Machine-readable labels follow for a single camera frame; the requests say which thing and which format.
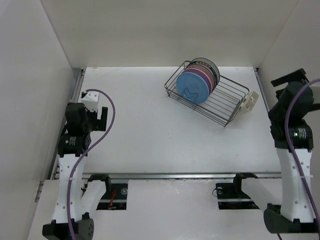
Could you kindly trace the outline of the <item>blue plastic plate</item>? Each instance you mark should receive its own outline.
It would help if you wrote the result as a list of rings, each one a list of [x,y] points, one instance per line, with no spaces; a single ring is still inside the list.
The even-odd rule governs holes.
[[[195,104],[202,104],[210,95],[207,80],[196,73],[183,71],[176,79],[176,88],[183,98]]]

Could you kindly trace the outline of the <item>pink plastic plate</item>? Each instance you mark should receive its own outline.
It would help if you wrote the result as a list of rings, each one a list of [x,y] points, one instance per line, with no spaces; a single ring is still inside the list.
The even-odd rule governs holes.
[[[197,69],[197,70],[200,70],[200,71],[204,72],[208,76],[208,78],[209,78],[209,80],[211,82],[211,92],[213,92],[213,90],[217,86],[217,83],[216,83],[216,78],[215,78],[212,70],[209,67],[201,65],[201,64],[194,63],[194,64],[189,64],[186,67],[186,70],[187,69]]]

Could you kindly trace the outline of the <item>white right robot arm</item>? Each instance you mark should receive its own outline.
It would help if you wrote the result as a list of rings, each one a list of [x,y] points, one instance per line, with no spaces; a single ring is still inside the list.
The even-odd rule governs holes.
[[[320,214],[312,197],[310,176],[313,132],[304,117],[319,110],[320,105],[314,102],[312,83],[302,68],[271,84],[286,84],[276,91],[277,103],[268,112],[281,168],[282,203],[267,204],[264,223],[272,234],[319,234]]]

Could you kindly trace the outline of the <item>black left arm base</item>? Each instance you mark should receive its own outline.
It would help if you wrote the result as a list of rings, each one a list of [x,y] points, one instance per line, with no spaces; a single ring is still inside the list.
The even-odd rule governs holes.
[[[118,211],[127,209],[128,184],[112,183],[110,190],[101,197],[97,210]]]

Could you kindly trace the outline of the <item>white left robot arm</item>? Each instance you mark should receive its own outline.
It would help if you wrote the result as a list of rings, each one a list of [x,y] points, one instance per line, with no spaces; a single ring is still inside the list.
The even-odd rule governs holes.
[[[93,215],[101,198],[111,195],[106,174],[93,174],[88,183],[83,171],[91,144],[91,132],[107,130],[108,108],[98,104],[68,103],[66,124],[58,142],[59,189],[51,222],[43,225],[47,240],[91,240],[94,236]]]

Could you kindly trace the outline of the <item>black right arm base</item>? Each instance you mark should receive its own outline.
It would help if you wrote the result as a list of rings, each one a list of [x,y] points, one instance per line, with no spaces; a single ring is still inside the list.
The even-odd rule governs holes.
[[[258,177],[250,172],[236,173],[232,182],[217,182],[212,194],[216,192],[219,210],[258,210],[255,202],[242,191],[242,180]]]

